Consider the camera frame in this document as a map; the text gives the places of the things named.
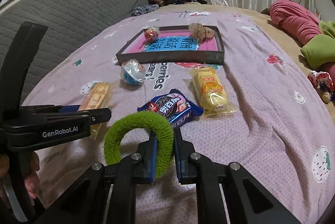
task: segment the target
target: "silver bolt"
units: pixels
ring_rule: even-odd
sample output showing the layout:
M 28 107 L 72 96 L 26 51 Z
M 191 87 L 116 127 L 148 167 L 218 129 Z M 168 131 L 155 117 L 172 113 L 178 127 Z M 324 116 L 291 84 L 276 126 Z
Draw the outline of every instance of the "silver bolt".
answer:
M 197 152 L 193 152 L 193 153 L 191 154 L 191 158 L 192 158 L 193 160 L 199 160 L 200 157 L 201 157 L 201 155 L 200 155 L 199 153 L 197 153 Z
M 229 166 L 230 166 L 231 169 L 233 169 L 233 170 L 239 170 L 240 167 L 241 167 L 239 163 L 235 163 L 235 162 L 231 163 Z
M 133 153 L 133 154 L 131 155 L 131 158 L 132 158 L 133 160 L 139 160 L 141 157 L 142 157 L 142 156 L 141 156 L 141 154 L 139 154 L 139 153 Z
M 97 171 L 97 170 L 101 169 L 101 167 L 103 167 L 103 165 L 101 163 L 95 163 L 91 167 L 92 167 L 93 170 Z

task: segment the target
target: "oreo package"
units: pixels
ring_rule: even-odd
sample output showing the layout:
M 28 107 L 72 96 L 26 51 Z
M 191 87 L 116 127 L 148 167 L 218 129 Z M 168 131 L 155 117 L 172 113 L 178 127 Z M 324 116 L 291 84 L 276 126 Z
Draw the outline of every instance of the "oreo package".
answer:
M 203 109 L 189 101 L 180 91 L 172 89 L 169 94 L 156 96 L 137 111 L 153 111 L 166 117 L 172 127 L 181 127 L 194 116 L 201 116 Z

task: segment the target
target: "packaged bread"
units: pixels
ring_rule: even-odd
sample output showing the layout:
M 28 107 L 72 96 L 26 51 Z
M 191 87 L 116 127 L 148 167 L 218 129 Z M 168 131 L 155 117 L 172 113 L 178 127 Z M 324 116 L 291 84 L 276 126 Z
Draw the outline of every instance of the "packaged bread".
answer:
M 228 96 L 216 71 L 209 66 L 195 68 L 191 74 L 192 83 L 199 105 L 204 108 L 204 115 L 232 113 L 236 109 L 228 101 Z
M 112 97 L 112 84 L 108 82 L 96 82 L 85 96 L 78 111 L 107 108 Z M 91 138 L 96 139 L 100 131 L 101 124 L 91 125 Z

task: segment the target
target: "finger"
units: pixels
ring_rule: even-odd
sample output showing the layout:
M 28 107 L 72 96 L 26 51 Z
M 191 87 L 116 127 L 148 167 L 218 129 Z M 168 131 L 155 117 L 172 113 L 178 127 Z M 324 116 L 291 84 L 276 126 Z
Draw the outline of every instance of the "finger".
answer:
M 32 171 L 40 170 L 40 159 L 39 156 L 34 151 L 31 154 L 30 167 Z
M 40 186 L 40 179 L 35 171 L 32 171 L 31 174 L 26 177 L 24 185 L 29 193 L 29 196 L 36 198 Z
M 9 169 L 9 158 L 6 154 L 0 155 L 0 178 L 6 175 Z

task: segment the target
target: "green scrunchie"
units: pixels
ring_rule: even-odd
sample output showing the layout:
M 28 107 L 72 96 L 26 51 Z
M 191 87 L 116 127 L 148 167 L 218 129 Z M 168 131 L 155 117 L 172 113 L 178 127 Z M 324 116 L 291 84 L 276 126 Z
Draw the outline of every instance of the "green scrunchie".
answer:
M 173 156 L 173 130 L 166 118 L 152 111 L 140 111 L 116 121 L 108 130 L 104 154 L 108 165 L 121 161 L 120 144 L 125 134 L 133 129 L 150 129 L 157 136 L 156 178 L 161 177 Z

